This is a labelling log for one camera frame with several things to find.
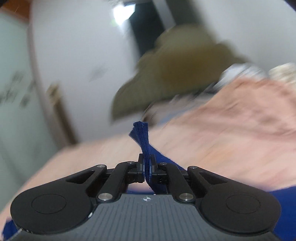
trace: white wall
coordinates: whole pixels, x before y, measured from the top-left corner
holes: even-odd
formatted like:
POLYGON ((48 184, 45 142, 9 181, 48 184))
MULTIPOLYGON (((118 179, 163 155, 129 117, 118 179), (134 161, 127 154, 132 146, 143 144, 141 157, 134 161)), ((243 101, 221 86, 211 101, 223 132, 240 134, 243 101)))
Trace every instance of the white wall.
POLYGON ((136 46, 116 25, 105 0, 35 0, 32 43, 44 92, 60 83, 80 141, 128 132, 139 116, 111 124, 116 91, 135 72, 136 46))
POLYGON ((265 71, 296 62, 296 12, 284 0, 192 0, 219 41, 265 71))
POLYGON ((152 0, 166 30, 176 25, 166 0, 152 0))
POLYGON ((57 152, 32 85, 27 29, 0 10, 0 210, 57 152))

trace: circular pad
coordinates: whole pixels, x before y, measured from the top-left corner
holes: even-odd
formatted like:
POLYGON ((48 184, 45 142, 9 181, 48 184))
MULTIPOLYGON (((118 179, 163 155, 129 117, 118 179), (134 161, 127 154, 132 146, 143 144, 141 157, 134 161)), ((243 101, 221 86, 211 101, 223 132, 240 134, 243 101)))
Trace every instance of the circular pad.
POLYGON ((87 220, 93 205, 82 186, 55 181, 29 189, 11 204, 17 227, 34 234, 58 234, 87 220))
POLYGON ((32 208, 42 214, 53 214, 61 211, 66 204, 66 199, 60 195, 45 194, 34 199, 32 208))
POLYGON ((226 206, 235 213, 249 214, 258 210, 260 202, 252 196, 240 194, 227 198, 226 206))
POLYGON ((269 193, 244 184, 213 185, 200 204, 212 225, 236 234, 272 231, 281 207, 269 193))

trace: blue fabric strip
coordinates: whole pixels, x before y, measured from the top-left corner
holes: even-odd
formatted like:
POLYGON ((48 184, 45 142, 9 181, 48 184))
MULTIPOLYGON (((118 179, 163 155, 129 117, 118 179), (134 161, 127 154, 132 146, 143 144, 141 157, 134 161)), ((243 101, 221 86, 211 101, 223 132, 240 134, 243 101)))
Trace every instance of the blue fabric strip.
POLYGON ((151 181, 151 158, 149 149, 149 139, 148 139, 148 123, 146 122, 135 122, 133 124, 138 140, 138 144, 141 146, 143 156, 144 156, 144 173, 147 183, 151 181))
POLYGON ((16 227, 15 223, 12 220, 6 221, 6 224, 5 224, 4 229, 2 231, 4 241, 10 239, 16 233, 17 233, 17 227, 16 227))
POLYGON ((144 123, 144 122, 136 122, 136 123, 142 123, 146 126, 145 128, 145 133, 143 134, 142 132, 139 132, 137 129, 138 129, 138 125, 139 124, 134 124, 134 128, 133 130, 130 132, 129 136, 131 138, 133 138, 135 140, 135 142, 137 142, 141 148, 142 148, 142 151, 143 151, 143 154, 144 154, 144 151, 146 151, 146 146, 144 146, 144 150, 143 150, 143 147, 141 145, 141 141, 140 139, 145 139, 146 138, 146 141, 145 143, 148 143, 148 147, 149 147, 149 154, 152 154, 152 155, 155 155, 155 158, 156 158, 156 162, 157 163, 161 163, 161 162, 166 162, 166 163, 171 163, 171 164, 174 164, 176 165, 180 170, 184 170, 184 168, 182 168, 181 166, 179 166, 177 163, 175 163, 174 161, 172 161, 171 159, 165 157, 164 155, 162 155, 159 151, 157 151, 156 149, 153 148, 153 146, 151 146, 149 144, 149 140, 148 140, 148 123, 144 123))

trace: bed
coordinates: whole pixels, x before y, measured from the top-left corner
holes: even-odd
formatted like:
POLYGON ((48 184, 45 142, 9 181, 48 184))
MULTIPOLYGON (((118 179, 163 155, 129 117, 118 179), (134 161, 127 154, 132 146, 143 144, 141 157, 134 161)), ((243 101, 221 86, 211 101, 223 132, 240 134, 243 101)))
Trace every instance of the bed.
MULTIPOLYGON (((197 165, 267 191, 294 186, 296 93, 284 83, 239 78, 205 105, 152 128, 149 140, 184 168, 197 165)), ((97 164, 114 168, 137 160, 139 153, 128 134, 66 148, 18 193, 97 164)), ((10 204, 0 214, 1 227, 10 217, 10 204)))

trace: white fabric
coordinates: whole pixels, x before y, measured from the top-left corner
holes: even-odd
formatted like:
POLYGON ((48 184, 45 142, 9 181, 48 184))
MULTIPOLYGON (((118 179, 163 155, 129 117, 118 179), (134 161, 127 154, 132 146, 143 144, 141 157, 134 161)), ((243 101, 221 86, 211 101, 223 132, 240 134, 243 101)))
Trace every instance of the white fabric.
POLYGON ((213 88, 218 91, 239 76, 254 77, 258 80, 268 77, 262 69, 251 63, 233 64, 222 73, 219 82, 213 88))
POLYGON ((279 65, 269 71, 269 76, 272 80, 290 83, 296 89, 296 64, 287 63, 279 65))

